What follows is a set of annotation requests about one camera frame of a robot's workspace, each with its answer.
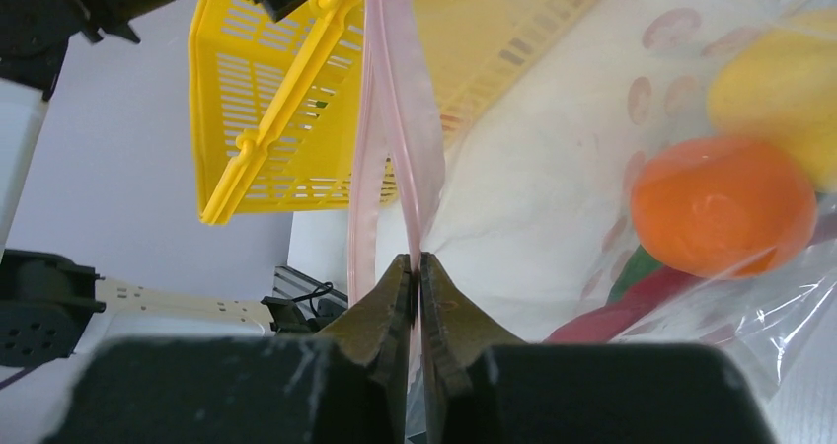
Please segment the red chili pepper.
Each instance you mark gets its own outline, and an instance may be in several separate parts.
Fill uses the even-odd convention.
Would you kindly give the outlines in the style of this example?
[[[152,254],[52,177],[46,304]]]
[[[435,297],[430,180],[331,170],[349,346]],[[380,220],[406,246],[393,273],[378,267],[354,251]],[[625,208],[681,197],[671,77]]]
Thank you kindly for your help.
[[[827,303],[835,288],[836,216],[822,216],[800,258],[777,273],[752,280],[701,280],[662,267],[622,296],[551,332],[548,343],[617,340],[699,340],[721,344],[801,318]]]

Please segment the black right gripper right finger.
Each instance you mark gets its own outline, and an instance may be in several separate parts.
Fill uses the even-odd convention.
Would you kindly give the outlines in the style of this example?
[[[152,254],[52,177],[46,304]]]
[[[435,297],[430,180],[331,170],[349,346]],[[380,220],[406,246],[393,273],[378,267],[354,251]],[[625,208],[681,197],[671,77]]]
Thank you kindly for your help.
[[[419,263],[431,443],[771,443],[742,374],[696,344],[528,344]]]

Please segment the dark green cucumber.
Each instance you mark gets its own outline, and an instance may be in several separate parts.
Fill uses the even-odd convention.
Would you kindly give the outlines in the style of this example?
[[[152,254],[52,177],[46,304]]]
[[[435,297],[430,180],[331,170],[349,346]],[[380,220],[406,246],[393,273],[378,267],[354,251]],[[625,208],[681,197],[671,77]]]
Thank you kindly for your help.
[[[662,263],[649,254],[642,245],[639,245],[619,269],[619,275],[610,289],[607,303],[620,301],[636,283],[661,268]]]

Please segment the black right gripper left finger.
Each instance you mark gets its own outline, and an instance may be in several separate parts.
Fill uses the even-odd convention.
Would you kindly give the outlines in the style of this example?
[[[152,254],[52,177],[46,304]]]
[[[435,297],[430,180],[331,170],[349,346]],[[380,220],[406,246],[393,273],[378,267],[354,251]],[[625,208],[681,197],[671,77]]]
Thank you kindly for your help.
[[[315,334],[133,337],[97,352],[49,443],[401,443],[410,259]]]

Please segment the orange tangerine with leaf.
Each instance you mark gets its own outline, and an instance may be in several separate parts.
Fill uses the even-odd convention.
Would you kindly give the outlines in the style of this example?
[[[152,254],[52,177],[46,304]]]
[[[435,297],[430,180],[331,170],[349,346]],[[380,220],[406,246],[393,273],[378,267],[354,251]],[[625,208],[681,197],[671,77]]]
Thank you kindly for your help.
[[[747,278],[796,257],[817,223],[814,188],[783,150],[739,136],[672,145],[650,159],[631,191],[644,249],[702,278]]]

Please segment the yellow lemon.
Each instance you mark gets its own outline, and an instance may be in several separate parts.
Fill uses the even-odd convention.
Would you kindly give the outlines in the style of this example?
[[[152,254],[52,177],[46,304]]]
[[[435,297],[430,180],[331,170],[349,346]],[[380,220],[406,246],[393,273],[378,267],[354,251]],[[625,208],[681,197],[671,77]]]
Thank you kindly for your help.
[[[710,85],[719,133],[765,139],[822,192],[836,190],[836,9],[809,11],[736,55]]]

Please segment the clear zip top bag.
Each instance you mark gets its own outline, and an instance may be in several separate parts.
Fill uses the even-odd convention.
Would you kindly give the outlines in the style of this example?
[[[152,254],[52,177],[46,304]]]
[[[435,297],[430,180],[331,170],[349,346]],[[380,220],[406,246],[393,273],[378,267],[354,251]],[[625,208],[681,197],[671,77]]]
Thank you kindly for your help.
[[[528,342],[546,342],[607,305],[641,245],[630,197],[643,166],[696,138],[777,147],[717,132],[708,90],[760,36],[830,7],[836,0],[599,0],[446,142],[414,0],[363,0],[349,302],[372,290],[391,257],[428,252],[469,299]],[[836,282],[829,302],[835,292]],[[607,342],[715,347],[770,397],[829,302],[721,344]]]

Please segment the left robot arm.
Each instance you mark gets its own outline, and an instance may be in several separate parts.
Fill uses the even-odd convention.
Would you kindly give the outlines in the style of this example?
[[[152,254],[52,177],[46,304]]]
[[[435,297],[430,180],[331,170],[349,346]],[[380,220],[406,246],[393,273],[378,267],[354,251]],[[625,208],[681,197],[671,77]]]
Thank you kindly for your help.
[[[175,0],[136,18],[132,43],[77,35],[51,98],[1,86],[5,152],[16,127],[32,155],[8,252],[35,254],[23,270],[68,288],[79,278],[93,303],[74,326],[70,308],[43,296],[21,314],[1,309],[1,398],[55,398],[88,362],[122,340],[190,345],[277,334],[271,314],[286,259],[288,214],[198,216],[190,136],[190,23],[198,0]]]

